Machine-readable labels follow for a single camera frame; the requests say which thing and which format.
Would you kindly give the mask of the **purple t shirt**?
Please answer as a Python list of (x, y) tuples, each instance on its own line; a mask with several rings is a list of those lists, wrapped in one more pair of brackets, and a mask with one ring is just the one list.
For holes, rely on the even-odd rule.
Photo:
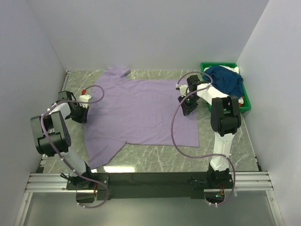
[(198, 147), (196, 112), (179, 108), (176, 80), (129, 79), (129, 69), (111, 68), (96, 80), (84, 124), (89, 165), (108, 164), (125, 144)]

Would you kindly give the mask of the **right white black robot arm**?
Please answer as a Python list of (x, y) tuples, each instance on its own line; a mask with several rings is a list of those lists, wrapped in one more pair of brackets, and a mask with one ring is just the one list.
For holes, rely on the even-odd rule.
[(210, 123), (214, 131), (214, 150), (211, 157), (206, 182), (212, 188), (232, 184), (233, 176), (230, 174), (230, 150), (233, 138), (241, 126), (239, 102), (236, 96), (229, 96), (216, 89), (213, 79), (206, 73), (209, 81), (201, 81), (197, 75), (190, 73), (187, 84), (176, 84), (180, 92), (178, 101), (181, 104), (183, 115), (193, 112), (197, 101), (201, 98), (211, 105)]

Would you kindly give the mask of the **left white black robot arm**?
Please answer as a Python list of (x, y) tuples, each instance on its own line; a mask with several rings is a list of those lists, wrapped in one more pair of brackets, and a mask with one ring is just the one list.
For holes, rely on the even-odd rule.
[(61, 91), (58, 93), (58, 101), (47, 110), (43, 119), (40, 116), (30, 119), (38, 153), (60, 160), (69, 172), (68, 176), (61, 174), (61, 177), (78, 189), (92, 188), (94, 177), (87, 163), (72, 149), (65, 121), (71, 119), (77, 123), (86, 123), (91, 98), (84, 91), (78, 100), (72, 92)]

